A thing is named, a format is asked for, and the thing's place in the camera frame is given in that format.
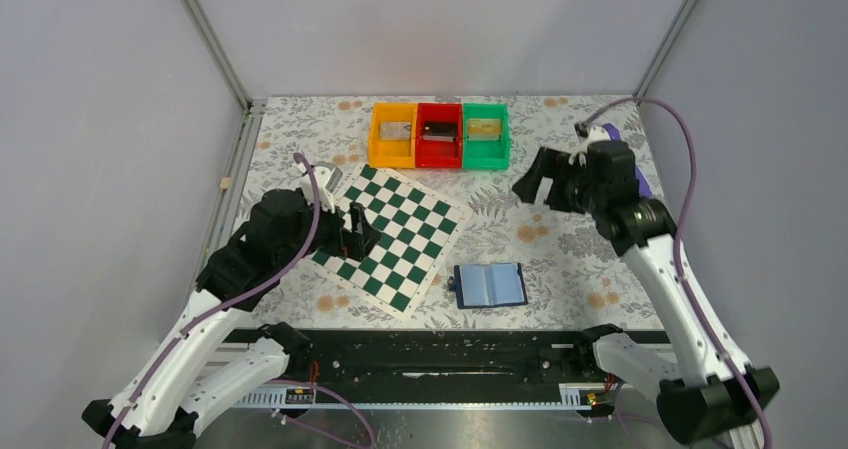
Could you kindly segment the blue leather card holder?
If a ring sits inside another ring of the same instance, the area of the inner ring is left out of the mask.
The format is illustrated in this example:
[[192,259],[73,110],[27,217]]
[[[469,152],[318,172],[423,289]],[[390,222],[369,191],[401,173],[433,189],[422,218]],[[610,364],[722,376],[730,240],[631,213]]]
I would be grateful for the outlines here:
[[455,294],[459,309],[528,304],[523,266],[516,262],[456,265],[448,289]]

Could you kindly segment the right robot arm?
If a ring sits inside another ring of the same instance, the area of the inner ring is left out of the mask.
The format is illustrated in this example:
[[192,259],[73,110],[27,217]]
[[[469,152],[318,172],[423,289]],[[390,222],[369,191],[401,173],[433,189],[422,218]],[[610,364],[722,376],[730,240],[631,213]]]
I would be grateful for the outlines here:
[[753,424],[780,389],[775,372],[755,367],[706,300],[666,206],[640,192],[633,151],[623,141],[589,144],[580,154],[542,147],[512,187],[533,203],[543,179],[550,209],[587,214],[637,277],[660,318],[676,360],[638,345],[613,324],[584,331],[587,368],[612,374],[655,402],[680,444]]

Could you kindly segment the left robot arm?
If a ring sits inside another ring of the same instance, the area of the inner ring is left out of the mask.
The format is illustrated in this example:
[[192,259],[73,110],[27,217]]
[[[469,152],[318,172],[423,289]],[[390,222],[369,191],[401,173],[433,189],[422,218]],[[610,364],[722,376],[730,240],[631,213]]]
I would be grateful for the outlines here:
[[191,448],[220,414],[261,384],[301,375],[312,342],[287,323],[265,325],[251,348],[203,382],[201,370],[227,336],[304,257],[319,251],[363,261],[381,233],[352,202],[324,208],[301,189],[265,193],[213,252],[179,319],[145,368],[110,399],[91,401],[83,421],[106,448]]

